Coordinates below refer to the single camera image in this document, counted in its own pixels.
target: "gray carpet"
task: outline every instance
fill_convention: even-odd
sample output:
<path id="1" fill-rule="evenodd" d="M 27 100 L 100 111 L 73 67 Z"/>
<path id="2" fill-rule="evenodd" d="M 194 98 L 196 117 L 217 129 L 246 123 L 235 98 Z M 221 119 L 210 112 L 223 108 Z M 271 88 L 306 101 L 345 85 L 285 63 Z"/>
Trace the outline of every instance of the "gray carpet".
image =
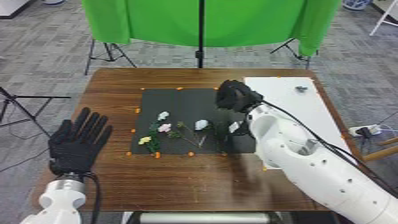
<path id="1" fill-rule="evenodd" d="M 384 25 L 377 36 L 370 37 L 381 14 L 372 8 L 365 12 L 340 10 L 329 36 L 313 59 L 312 69 L 326 85 L 328 93 L 347 126 L 374 124 L 398 110 L 398 28 Z M 27 95 L 72 96 L 72 100 L 56 100 L 40 118 L 45 128 L 54 132 L 61 120 L 72 116 L 89 77 L 84 77 L 91 32 L 79 0 L 63 6 L 34 3 L 13 20 L 0 20 L 0 86 Z M 287 49 L 274 55 L 278 44 L 214 48 L 207 51 L 207 67 L 304 68 Z M 196 67 L 196 48 L 134 41 L 123 46 L 139 67 Z M 93 63 L 95 70 L 104 67 L 125 67 L 129 62 Z M 41 100 L 24 101 L 36 110 Z M 9 109 L 8 119 L 20 117 Z M 398 116 L 386 124 L 398 129 Z M 31 157 L 47 148 L 47 137 L 29 140 L 38 132 L 33 124 L 0 129 L 0 169 Z M 386 132 L 374 139 L 393 136 Z M 367 145 L 365 153 L 381 150 Z M 31 206 L 33 186 L 47 165 L 47 156 L 0 173 L 0 223 L 15 224 L 34 212 Z M 398 187 L 398 155 L 370 163 L 388 182 Z M 118 223 L 121 214 L 104 214 L 100 223 Z"/>

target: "tripod stand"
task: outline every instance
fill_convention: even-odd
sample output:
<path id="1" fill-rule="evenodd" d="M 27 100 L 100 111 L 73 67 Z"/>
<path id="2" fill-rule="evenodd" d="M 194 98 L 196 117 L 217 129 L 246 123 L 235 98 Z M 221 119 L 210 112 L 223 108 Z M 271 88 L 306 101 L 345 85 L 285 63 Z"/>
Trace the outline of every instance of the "tripod stand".
<path id="1" fill-rule="evenodd" d="M 47 132 L 47 129 L 43 128 L 41 124 L 38 123 L 38 116 L 47 108 L 47 105 L 49 103 L 52 102 L 54 99 L 72 99 L 72 97 L 68 96 L 17 96 L 17 95 L 11 95 L 9 92 L 6 91 L 6 89 L 0 87 L 0 95 L 4 95 L 6 97 L 6 100 L 4 100 L 4 108 L 2 108 L 2 112 L 0 112 L 0 128 L 15 125 L 15 124 L 20 124 L 20 123 L 25 123 L 29 121 L 34 122 L 38 128 L 41 129 L 43 133 L 47 134 L 47 136 L 50 137 L 50 134 Z M 22 106 L 20 102 L 17 99 L 47 99 L 47 102 L 38 110 L 38 112 L 33 114 L 27 110 L 27 108 Z M 8 124 L 2 124 L 4 123 L 4 115 L 6 115 L 6 111 L 8 111 L 8 107 L 9 107 L 9 104 L 15 104 L 15 107 L 20 109 L 24 115 L 27 116 L 25 119 L 18 120 L 18 121 L 13 121 L 11 123 Z"/>
<path id="2" fill-rule="evenodd" d="M 137 66 L 136 66 L 136 64 L 134 64 L 134 61 L 132 61 L 132 59 L 130 59 L 130 57 L 129 57 L 129 55 L 127 55 L 127 53 L 125 53 L 125 51 L 123 51 L 120 45 L 118 45 L 118 44 L 111 44 L 111 43 L 104 43 L 104 47 L 105 47 L 105 54 L 107 54 L 107 56 L 109 56 L 107 59 L 104 59 L 104 58 L 100 58 L 100 57 L 93 57 L 95 48 L 97 48 L 97 40 L 93 39 L 93 41 L 91 41 L 91 51 L 89 51 L 89 60 L 88 60 L 88 65 L 86 65 L 86 72 L 84 72 L 84 75 L 89 74 L 91 60 L 102 60 L 102 61 L 107 61 L 107 62 L 116 62 L 118 59 L 125 57 L 127 60 L 129 60 L 129 62 L 130 62 L 130 64 L 132 64 L 132 66 L 137 68 Z M 121 56 L 118 56 L 118 57 L 114 57 L 114 50 L 118 50 L 120 53 L 121 53 Z"/>
<path id="3" fill-rule="evenodd" d="M 306 61 L 306 69 L 310 69 L 312 56 L 308 56 L 308 58 L 306 58 L 306 56 L 303 56 L 303 55 L 299 55 L 299 54 L 296 53 L 296 51 L 294 51 L 294 49 L 292 49 L 292 47 L 290 47 L 290 43 L 294 42 L 294 40 L 296 40 L 296 38 L 292 38 L 292 39 L 285 42 L 285 44 L 278 47 L 278 49 L 271 52 L 271 54 L 274 54 L 274 53 L 281 50 L 281 48 L 287 47 L 288 50 L 290 50 L 292 53 L 294 53 L 296 58 L 297 58 L 301 61 Z"/>

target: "wooden table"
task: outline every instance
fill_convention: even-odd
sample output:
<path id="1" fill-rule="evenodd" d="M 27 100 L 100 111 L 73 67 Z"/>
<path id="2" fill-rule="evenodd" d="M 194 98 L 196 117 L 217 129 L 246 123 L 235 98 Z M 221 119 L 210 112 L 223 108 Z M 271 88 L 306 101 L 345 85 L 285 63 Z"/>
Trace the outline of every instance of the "wooden table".
<path id="1" fill-rule="evenodd" d="M 214 88 L 246 76 L 312 77 L 356 155 L 342 118 L 312 71 L 297 69 L 100 69 L 84 93 L 84 107 L 109 115 L 114 135 L 98 156 L 95 172 L 104 187 L 104 211 L 304 211 L 326 210 L 290 183 L 280 170 L 264 172 L 255 154 L 233 156 L 129 156 L 141 88 Z M 34 203 L 54 175 L 45 172 Z M 95 185 L 89 183 L 93 208 Z"/>

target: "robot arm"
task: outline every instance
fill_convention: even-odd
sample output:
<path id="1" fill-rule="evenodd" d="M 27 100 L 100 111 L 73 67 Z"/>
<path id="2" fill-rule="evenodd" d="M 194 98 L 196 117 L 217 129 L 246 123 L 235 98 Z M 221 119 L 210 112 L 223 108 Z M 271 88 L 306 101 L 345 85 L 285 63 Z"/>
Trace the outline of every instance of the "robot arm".
<path id="1" fill-rule="evenodd" d="M 22 224 L 81 224 L 82 218 L 77 209 L 86 203 L 84 178 L 97 182 L 100 192 L 100 182 L 91 168 L 97 156 L 107 144 L 113 126 L 107 126 L 107 116 L 91 114 L 84 108 L 75 122 L 65 120 L 59 131 L 54 133 L 50 146 L 50 170 L 59 176 L 47 185 L 47 191 L 40 198 L 43 211 L 31 215 Z"/>
<path id="2" fill-rule="evenodd" d="M 248 115 L 256 138 L 256 155 L 265 166 L 283 169 L 313 200 L 356 224 L 398 223 L 398 200 L 367 175 L 312 140 L 301 124 L 265 104 Z"/>
<path id="3" fill-rule="evenodd" d="M 81 224 L 79 207 L 86 203 L 84 182 L 79 175 L 70 174 L 47 185 L 47 191 L 40 198 L 45 208 L 38 215 L 31 215 L 22 224 Z"/>

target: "light stand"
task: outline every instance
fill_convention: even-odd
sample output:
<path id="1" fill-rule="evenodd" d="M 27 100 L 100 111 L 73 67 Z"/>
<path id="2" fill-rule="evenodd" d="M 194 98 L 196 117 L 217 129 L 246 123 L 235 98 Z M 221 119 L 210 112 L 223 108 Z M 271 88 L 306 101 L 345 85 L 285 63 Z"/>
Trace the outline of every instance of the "light stand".
<path id="1" fill-rule="evenodd" d="M 11 95 L 9 92 L 6 91 L 6 89 L 0 87 L 0 95 L 4 95 L 6 97 L 6 100 L 4 100 L 4 107 L 2 107 L 2 112 L 0 112 L 0 128 L 15 125 L 15 124 L 20 124 L 20 123 L 25 123 L 29 121 L 34 122 L 38 128 L 41 129 L 43 133 L 47 134 L 47 136 L 50 137 L 50 134 L 47 132 L 47 129 L 43 128 L 41 124 L 38 123 L 38 116 L 47 108 L 47 105 L 50 103 L 50 101 L 54 99 L 72 99 L 72 97 L 66 97 L 66 96 L 17 96 L 17 95 Z M 47 102 L 38 110 L 38 112 L 33 114 L 27 110 L 27 108 L 22 106 L 20 102 L 17 99 L 47 99 Z M 24 115 L 27 116 L 25 119 L 18 120 L 18 121 L 13 121 L 11 123 L 8 124 L 2 124 L 4 122 L 4 115 L 6 115 L 6 111 L 8 111 L 8 107 L 9 107 L 9 104 L 15 104 L 15 107 L 20 109 Z"/>
<path id="2" fill-rule="evenodd" d="M 97 40 L 93 39 L 91 41 L 91 50 L 89 50 L 89 60 L 88 60 L 88 65 L 86 65 L 86 72 L 84 72 L 84 75 L 89 74 L 89 69 L 91 69 L 91 60 L 102 60 L 102 61 L 107 61 L 107 62 L 116 62 L 120 58 L 127 58 L 132 66 L 137 68 L 136 64 L 134 64 L 134 61 L 120 47 L 118 44 L 114 43 L 104 43 L 104 47 L 105 47 L 105 54 L 109 56 L 109 58 L 100 58 L 100 57 L 93 57 L 93 53 L 95 53 L 95 48 L 97 48 Z M 114 57 L 114 50 L 120 51 L 121 53 L 121 56 Z"/>
<path id="3" fill-rule="evenodd" d="M 306 69 L 310 69 L 312 56 L 308 56 L 308 58 L 306 58 L 306 56 L 303 56 L 303 55 L 299 55 L 299 54 L 296 53 L 296 51 L 294 51 L 294 49 L 292 49 L 292 47 L 290 47 L 290 43 L 292 43 L 294 40 L 296 40 L 296 38 L 292 38 L 292 39 L 285 42 L 285 44 L 278 47 L 278 49 L 271 52 L 271 54 L 274 54 L 274 53 L 281 50 L 281 48 L 287 47 L 288 50 L 290 50 L 292 53 L 294 53 L 296 58 L 297 58 L 301 61 L 306 61 Z"/>
<path id="4" fill-rule="evenodd" d="M 205 61 L 205 15 L 207 15 L 207 0 L 200 0 L 200 49 L 196 51 L 198 68 L 203 68 L 203 61 Z"/>

